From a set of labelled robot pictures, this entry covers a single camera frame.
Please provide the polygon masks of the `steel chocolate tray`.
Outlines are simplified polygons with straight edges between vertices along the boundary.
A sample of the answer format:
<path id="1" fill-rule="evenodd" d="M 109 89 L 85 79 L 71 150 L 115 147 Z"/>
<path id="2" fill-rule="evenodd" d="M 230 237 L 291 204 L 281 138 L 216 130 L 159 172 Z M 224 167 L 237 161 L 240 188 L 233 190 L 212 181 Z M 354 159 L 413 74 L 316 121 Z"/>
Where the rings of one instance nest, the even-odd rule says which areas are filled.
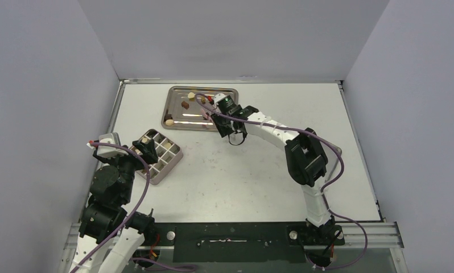
<path id="1" fill-rule="evenodd" d="M 173 86 L 167 92 L 167 99 L 163 110 L 161 122 L 165 129 L 176 130 L 193 130 L 193 131 L 216 131 L 214 124 L 206 121 L 202 115 L 200 108 L 205 105 L 209 106 L 208 99 L 201 99 L 198 104 L 194 100 L 189 100 L 187 95 L 189 92 L 202 93 L 206 96 L 212 96 L 218 93 L 230 95 L 236 103 L 238 103 L 238 91 L 233 88 L 215 88 L 215 87 L 200 87 L 200 86 Z M 171 114 L 174 120 L 174 125 L 167 126 L 164 116 Z"/>

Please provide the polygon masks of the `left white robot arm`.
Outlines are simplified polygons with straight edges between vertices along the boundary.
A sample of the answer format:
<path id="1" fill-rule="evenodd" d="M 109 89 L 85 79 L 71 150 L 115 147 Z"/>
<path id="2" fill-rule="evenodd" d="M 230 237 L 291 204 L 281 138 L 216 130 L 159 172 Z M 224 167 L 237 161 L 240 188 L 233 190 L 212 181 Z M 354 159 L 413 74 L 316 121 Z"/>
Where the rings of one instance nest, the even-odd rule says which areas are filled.
<path id="1" fill-rule="evenodd" d="M 136 140 L 129 149 L 111 133 L 87 145 L 103 167 L 94 173 L 70 272 L 122 272 L 141 244 L 160 239 L 152 214 L 138 211 L 147 189 L 131 212 L 124 208 L 131 201 L 135 173 L 159 161 L 155 142 Z"/>

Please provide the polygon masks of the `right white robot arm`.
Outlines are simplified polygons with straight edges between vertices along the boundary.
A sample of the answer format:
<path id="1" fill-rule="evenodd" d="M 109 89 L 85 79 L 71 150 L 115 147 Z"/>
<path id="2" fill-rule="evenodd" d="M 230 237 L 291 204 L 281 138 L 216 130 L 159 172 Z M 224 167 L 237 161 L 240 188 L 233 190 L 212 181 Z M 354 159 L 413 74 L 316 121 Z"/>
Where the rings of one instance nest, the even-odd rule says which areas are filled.
<path id="1" fill-rule="evenodd" d="M 284 151 L 287 170 L 301 186 L 307 210 L 308 241 L 314 245 L 343 244 L 344 235 L 324 202 L 321 188 L 328 173 L 329 159 L 316 133 L 308 135 L 287 130 L 285 125 L 264 115 L 252 106 L 242 107 L 231 96 L 218 94 L 209 100 L 213 112 L 209 115 L 222 137 L 242 134 L 255 135 Z"/>

